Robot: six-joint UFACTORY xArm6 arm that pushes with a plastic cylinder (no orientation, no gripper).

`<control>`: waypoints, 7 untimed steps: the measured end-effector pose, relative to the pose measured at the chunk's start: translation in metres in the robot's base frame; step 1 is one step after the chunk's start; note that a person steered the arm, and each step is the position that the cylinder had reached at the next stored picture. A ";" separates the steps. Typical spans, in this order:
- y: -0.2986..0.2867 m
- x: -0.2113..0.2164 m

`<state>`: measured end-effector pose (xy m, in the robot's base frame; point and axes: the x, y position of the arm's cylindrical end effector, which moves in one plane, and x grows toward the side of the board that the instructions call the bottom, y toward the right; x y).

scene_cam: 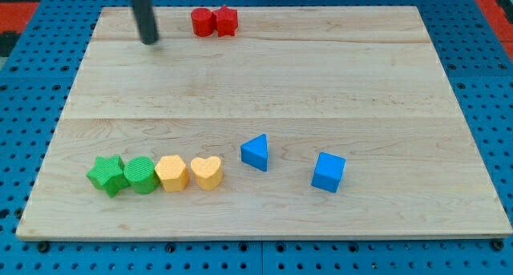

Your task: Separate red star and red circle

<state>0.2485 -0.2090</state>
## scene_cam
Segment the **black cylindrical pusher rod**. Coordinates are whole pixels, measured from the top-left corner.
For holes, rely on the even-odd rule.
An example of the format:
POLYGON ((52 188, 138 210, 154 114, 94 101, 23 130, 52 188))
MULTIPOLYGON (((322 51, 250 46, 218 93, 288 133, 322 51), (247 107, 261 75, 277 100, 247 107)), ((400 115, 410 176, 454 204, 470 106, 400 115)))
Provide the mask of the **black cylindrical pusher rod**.
POLYGON ((151 45, 159 40, 152 0, 131 0, 141 43, 151 45))

